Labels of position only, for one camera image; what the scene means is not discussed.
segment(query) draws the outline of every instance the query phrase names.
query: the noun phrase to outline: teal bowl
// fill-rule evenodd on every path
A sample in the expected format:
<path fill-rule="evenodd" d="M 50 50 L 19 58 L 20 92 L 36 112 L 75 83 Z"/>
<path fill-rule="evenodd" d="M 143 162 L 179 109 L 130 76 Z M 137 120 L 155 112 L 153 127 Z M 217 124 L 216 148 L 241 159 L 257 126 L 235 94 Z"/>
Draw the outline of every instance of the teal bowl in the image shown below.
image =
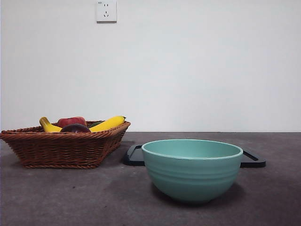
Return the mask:
<path fill-rule="evenodd" d="M 169 139 L 142 145 L 153 184 L 181 202 L 205 203 L 226 192 L 240 169 L 243 150 L 195 139 Z"/>

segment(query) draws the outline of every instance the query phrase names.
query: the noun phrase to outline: basket rim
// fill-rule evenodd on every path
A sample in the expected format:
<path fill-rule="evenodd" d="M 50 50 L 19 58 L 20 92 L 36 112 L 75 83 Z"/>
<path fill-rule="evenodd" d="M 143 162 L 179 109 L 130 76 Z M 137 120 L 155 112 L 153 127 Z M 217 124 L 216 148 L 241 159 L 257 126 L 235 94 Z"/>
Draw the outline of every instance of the basket rim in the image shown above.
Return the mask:
<path fill-rule="evenodd" d="M 99 132 L 88 132 L 88 133 L 74 133 L 74 132 L 31 132 L 30 130 L 35 130 L 35 129 L 40 129 L 42 128 L 41 126 L 36 126 L 36 127 L 28 127 L 28 128 L 21 128 L 21 129 L 9 129 L 9 130 L 3 130 L 0 134 L 0 139 L 2 139 L 3 137 L 8 137 L 8 136 L 18 136 L 18 137 L 30 137 L 30 136 L 43 136 L 45 138 L 51 138 L 51 137 L 62 137 L 62 138 L 67 138 L 67 137 L 71 137 L 71 138 L 79 138 L 79 137 L 107 137 L 110 136 L 111 134 L 116 134 L 119 131 L 125 130 L 130 126 L 130 122 L 128 121 L 124 121 L 122 124 L 107 129 L 107 130 L 103 130 L 103 131 L 99 131 Z M 27 132 L 18 132 L 18 130 L 29 130 Z"/>

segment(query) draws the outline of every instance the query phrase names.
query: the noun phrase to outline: black tray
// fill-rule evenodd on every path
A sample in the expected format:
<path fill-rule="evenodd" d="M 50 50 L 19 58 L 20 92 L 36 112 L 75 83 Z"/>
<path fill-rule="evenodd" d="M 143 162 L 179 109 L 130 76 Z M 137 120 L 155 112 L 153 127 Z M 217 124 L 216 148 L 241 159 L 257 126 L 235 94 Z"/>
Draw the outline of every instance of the black tray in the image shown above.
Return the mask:
<path fill-rule="evenodd" d="M 141 149 L 142 145 L 133 145 L 129 148 L 123 157 L 123 163 L 129 166 L 144 166 L 143 153 Z M 265 159 L 244 150 L 244 156 L 241 160 L 240 167 L 252 167 L 259 168 L 265 167 Z"/>

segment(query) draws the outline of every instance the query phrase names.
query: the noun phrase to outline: wall socket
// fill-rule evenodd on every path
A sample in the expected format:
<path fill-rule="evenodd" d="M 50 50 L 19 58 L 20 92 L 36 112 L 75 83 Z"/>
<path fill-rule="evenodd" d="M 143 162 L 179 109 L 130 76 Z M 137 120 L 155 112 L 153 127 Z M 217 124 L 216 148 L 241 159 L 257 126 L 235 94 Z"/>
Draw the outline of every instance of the wall socket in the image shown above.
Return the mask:
<path fill-rule="evenodd" d="M 117 1 L 99 0 L 96 5 L 97 22 L 117 22 Z"/>

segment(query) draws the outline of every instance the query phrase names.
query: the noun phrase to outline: table surface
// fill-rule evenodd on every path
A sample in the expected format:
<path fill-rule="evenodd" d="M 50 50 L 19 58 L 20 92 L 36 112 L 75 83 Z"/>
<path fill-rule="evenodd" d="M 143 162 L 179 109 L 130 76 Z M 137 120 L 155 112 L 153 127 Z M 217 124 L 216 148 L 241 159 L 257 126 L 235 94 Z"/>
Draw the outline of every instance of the table surface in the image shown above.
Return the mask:
<path fill-rule="evenodd" d="M 240 168 L 233 186 L 203 205 L 176 202 L 144 166 L 122 158 L 132 145 L 171 138 L 238 145 L 266 159 Z M 301 133 L 126 132 L 96 169 L 26 169 L 1 141 L 2 226 L 299 226 Z"/>

